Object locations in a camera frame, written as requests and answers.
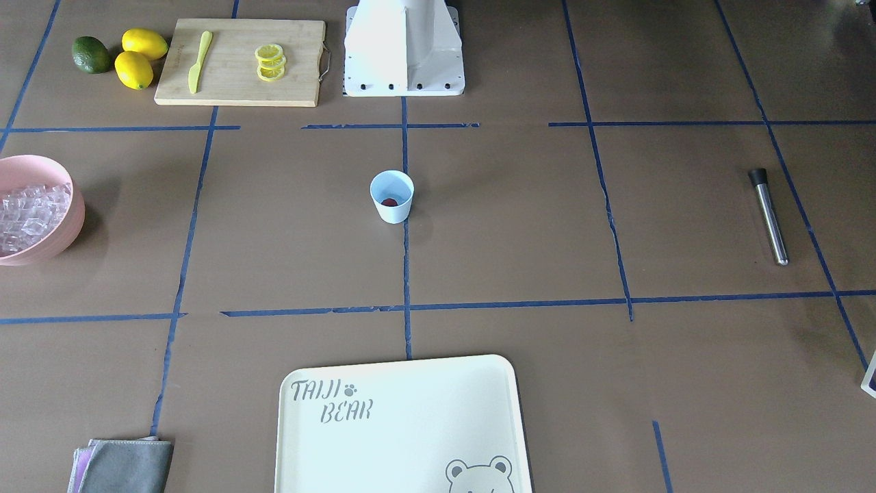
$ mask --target lemon slice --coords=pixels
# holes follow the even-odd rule
[[[273,43],[269,45],[262,45],[258,47],[256,50],[256,58],[259,63],[264,61],[275,61],[283,56],[283,47],[280,45],[275,45]]]
[[[262,68],[259,67],[256,70],[256,74],[258,78],[265,82],[273,82],[283,76],[286,73],[286,67],[280,68]]]
[[[270,60],[270,61],[260,61],[260,62],[258,63],[258,65],[259,65],[261,68],[267,68],[267,69],[269,69],[269,70],[271,70],[271,69],[277,69],[277,68],[283,68],[283,67],[286,65],[286,57],[285,57],[285,56],[281,56],[281,57],[279,57],[279,58],[277,58],[277,59]]]

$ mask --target bowl of ice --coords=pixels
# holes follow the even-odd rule
[[[82,194],[57,161],[32,154],[0,159],[0,266],[60,254],[84,221]]]

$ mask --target bear ear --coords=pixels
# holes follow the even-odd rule
[[[453,482],[453,480],[455,480],[460,474],[463,473],[465,469],[468,468],[469,467],[465,465],[465,462],[458,459],[455,461],[450,461],[450,463],[447,465],[447,479],[450,480],[450,482]]]
[[[504,455],[497,455],[490,461],[490,467],[496,469],[505,476],[511,477],[511,461]]]

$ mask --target bowl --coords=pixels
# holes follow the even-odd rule
[[[28,248],[0,256],[0,266],[27,265],[51,259],[73,243],[85,222],[85,201],[76,181],[57,161],[33,154],[0,159],[0,194],[33,184],[47,187],[70,183],[70,207],[60,223],[43,239]]]

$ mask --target white tray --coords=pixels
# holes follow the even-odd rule
[[[494,354],[293,371],[275,493],[531,493],[514,369]]]

